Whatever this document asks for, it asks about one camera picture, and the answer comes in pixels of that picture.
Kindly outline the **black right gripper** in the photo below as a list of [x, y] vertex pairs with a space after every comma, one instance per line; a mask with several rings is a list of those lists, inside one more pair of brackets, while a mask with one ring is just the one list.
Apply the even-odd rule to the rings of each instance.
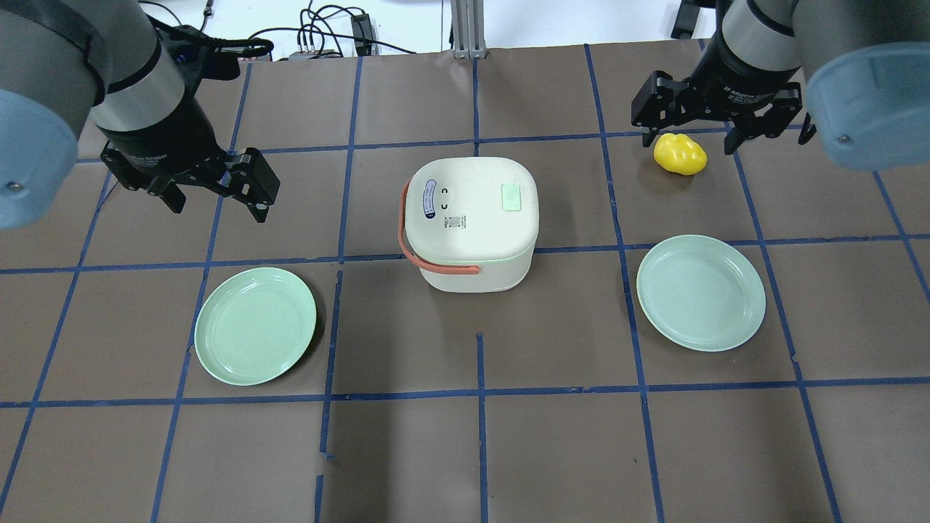
[[631, 102], [631, 125], [642, 129], [642, 146], [650, 147], [662, 129], [672, 126], [730, 122], [724, 154], [734, 155], [748, 140], [780, 136], [803, 109], [796, 81], [761, 94], [739, 92], [714, 77], [704, 87], [693, 78], [674, 80], [664, 70], [651, 73]]

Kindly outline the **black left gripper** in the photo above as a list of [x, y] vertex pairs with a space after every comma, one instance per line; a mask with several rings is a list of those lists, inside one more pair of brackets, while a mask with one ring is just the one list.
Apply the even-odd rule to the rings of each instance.
[[182, 213], [186, 196], [180, 186], [202, 187], [247, 205], [258, 223], [265, 223], [281, 182], [258, 149], [236, 153], [219, 150], [207, 158], [180, 161], [179, 156], [133, 158], [106, 143], [100, 159], [123, 188], [160, 198], [173, 213]]

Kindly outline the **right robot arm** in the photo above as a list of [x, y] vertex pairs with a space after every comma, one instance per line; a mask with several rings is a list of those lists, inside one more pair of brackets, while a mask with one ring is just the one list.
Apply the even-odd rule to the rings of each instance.
[[716, 29], [677, 81], [647, 77], [631, 123], [649, 146], [662, 129], [731, 123], [727, 155], [774, 139], [805, 112], [801, 145], [820, 136], [841, 168], [881, 171], [928, 162], [926, 1], [697, 1]]

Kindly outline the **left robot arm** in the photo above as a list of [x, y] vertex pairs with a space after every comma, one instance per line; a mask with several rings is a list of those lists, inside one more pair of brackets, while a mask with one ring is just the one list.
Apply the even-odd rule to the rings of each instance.
[[279, 179], [258, 149], [219, 145], [195, 93], [203, 79], [235, 79], [240, 57], [272, 42], [169, 26], [136, 1], [4, 1], [1, 19], [3, 229], [49, 211], [87, 123], [123, 188], [180, 213], [182, 188], [202, 187], [266, 221]]

